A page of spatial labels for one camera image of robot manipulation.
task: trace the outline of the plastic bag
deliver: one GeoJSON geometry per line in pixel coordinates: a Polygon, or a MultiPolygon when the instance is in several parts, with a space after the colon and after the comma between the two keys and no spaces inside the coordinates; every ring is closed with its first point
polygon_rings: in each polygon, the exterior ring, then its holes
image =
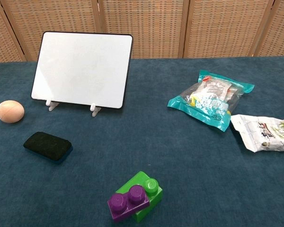
{"type": "Polygon", "coordinates": [[[225,131],[231,120],[231,112],[239,98],[249,93],[254,85],[240,83],[230,78],[201,70],[198,83],[171,99],[173,107],[204,123],[225,131]]]}
{"type": "Polygon", "coordinates": [[[284,151],[284,120],[238,114],[231,117],[231,123],[248,150],[284,151]]]}

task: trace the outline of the wooden egg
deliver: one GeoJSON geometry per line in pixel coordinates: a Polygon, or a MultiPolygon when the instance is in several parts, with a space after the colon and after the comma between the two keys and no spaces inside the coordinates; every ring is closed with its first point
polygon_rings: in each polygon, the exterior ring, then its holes
{"type": "Polygon", "coordinates": [[[7,100],[0,103],[0,120],[6,123],[15,123],[24,115],[23,106],[16,101],[7,100]]]}

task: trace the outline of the woven panel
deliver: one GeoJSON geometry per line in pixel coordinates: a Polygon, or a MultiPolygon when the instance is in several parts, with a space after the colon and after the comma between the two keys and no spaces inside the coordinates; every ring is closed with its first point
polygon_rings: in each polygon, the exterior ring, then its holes
{"type": "Polygon", "coordinates": [[[284,55],[284,0],[280,1],[259,56],[284,55]]]}
{"type": "Polygon", "coordinates": [[[247,56],[269,0],[192,0],[185,57],[247,56]]]}
{"type": "Polygon", "coordinates": [[[183,0],[104,0],[108,33],[133,36],[133,58],[177,58],[183,0]]]}
{"type": "Polygon", "coordinates": [[[44,31],[96,32],[91,0],[4,0],[20,44],[37,60],[44,31]]]}
{"type": "Polygon", "coordinates": [[[22,61],[16,49],[16,44],[11,38],[6,24],[0,14],[0,62],[22,61]]]}

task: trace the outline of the teal plastic packaging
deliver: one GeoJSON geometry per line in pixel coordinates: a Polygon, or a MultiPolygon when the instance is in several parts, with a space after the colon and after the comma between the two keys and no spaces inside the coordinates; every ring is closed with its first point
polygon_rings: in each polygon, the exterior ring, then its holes
{"type": "Polygon", "coordinates": [[[253,88],[253,84],[201,70],[198,83],[171,99],[167,106],[225,131],[239,98],[253,88]]]}

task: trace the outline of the felt eraser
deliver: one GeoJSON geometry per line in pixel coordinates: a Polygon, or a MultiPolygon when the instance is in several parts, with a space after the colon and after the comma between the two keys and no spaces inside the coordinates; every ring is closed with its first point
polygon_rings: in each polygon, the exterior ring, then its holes
{"type": "Polygon", "coordinates": [[[55,163],[62,162],[72,151],[72,145],[68,140],[40,131],[28,138],[23,146],[55,163]]]}

